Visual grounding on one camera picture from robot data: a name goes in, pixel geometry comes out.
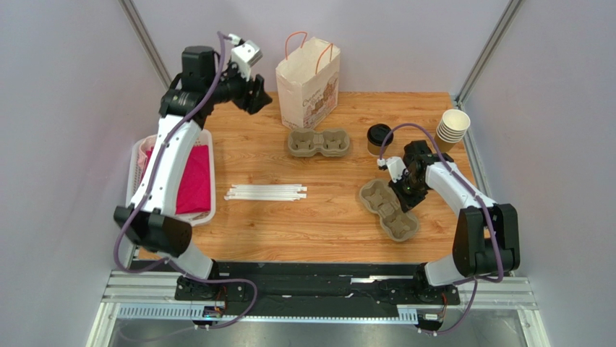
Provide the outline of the white paper takeout bag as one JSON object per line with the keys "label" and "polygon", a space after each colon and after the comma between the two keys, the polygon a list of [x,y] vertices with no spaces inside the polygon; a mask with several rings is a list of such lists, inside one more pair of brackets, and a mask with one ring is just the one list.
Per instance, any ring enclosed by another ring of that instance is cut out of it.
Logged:
{"label": "white paper takeout bag", "polygon": [[313,129],[338,105],[341,50],[305,31],[290,34],[275,68],[281,123]]}

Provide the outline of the black plastic cup lid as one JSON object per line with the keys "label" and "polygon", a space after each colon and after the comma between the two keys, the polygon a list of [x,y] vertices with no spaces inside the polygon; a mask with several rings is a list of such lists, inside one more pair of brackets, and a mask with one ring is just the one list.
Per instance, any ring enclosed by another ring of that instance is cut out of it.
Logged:
{"label": "black plastic cup lid", "polygon": [[393,134],[390,134],[392,129],[387,124],[375,124],[367,130],[368,142],[372,145],[388,146],[394,138]]}

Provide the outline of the brown paper coffee cup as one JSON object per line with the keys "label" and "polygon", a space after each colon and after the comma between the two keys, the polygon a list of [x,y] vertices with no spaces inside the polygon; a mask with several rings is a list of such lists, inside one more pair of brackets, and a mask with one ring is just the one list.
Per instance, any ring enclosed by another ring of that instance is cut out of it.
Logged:
{"label": "brown paper coffee cup", "polygon": [[368,140],[367,140],[367,150],[369,151],[369,153],[370,153],[371,155],[374,155],[374,156],[379,156],[379,155],[380,155],[380,153],[381,153],[381,147],[382,147],[382,146],[383,146],[383,150],[386,150],[386,149],[388,148],[388,146],[389,146],[389,145],[388,145],[388,146],[385,146],[385,145],[376,146],[376,145],[372,145],[372,144],[370,144],[370,143],[368,142]]}

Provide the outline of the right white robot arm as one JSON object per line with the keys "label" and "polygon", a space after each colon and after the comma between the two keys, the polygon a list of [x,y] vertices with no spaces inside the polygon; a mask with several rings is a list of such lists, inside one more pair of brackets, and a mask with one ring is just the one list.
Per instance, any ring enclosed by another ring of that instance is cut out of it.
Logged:
{"label": "right white robot arm", "polygon": [[432,152],[424,140],[413,141],[405,146],[403,157],[389,157],[384,164],[403,211],[412,210],[433,191],[457,217],[451,253],[424,265],[430,286],[473,277],[497,280],[519,268],[517,210],[480,192],[447,153]]}

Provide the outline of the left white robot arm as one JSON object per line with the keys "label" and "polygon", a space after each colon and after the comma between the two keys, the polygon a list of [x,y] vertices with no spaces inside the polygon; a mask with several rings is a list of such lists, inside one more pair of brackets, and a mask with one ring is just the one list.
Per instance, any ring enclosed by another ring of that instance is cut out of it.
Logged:
{"label": "left white robot arm", "polygon": [[155,146],[141,184],[130,203],[114,211],[122,236],[191,279],[209,281],[215,262],[192,242],[191,224],[176,216],[181,178],[215,105],[232,102],[255,114],[271,103],[263,77],[251,75],[261,58],[250,40],[235,43],[230,58],[209,46],[184,49],[182,71],[161,99]]}

